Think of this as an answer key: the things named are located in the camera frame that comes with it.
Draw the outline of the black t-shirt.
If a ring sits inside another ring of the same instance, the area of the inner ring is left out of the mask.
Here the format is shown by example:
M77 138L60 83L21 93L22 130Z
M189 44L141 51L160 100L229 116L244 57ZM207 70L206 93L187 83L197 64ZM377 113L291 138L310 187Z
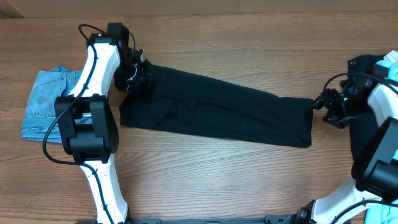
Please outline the black t-shirt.
M149 69L151 89L129 94L119 107L123 126L301 148L312 144L311 99L157 65Z

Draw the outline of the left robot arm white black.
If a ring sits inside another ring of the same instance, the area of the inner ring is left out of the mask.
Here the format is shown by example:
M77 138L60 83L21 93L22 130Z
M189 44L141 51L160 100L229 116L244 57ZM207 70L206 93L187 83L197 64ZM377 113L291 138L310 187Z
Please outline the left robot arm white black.
M122 23L109 23L85 37L87 58L81 76L67 96L55 100L55 121L72 166L79 166L96 205L95 223L132 223L129 206L119 186L115 153L118 127L108 94L141 93L152 87L152 74L143 50L130 46L133 34Z

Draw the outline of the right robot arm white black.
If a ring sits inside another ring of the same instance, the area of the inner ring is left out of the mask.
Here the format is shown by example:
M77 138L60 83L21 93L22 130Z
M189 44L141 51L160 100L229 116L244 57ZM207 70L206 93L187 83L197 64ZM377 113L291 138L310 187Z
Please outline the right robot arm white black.
M386 67L374 65L368 72L347 73L340 85L341 91L324 87L313 102L317 110L327 108L323 121L344 128L370 114L377 129L371 131L370 121L350 129L351 140L364 144L354 156L350 180L284 223L349 223L373 205L396 205L397 82L388 77Z

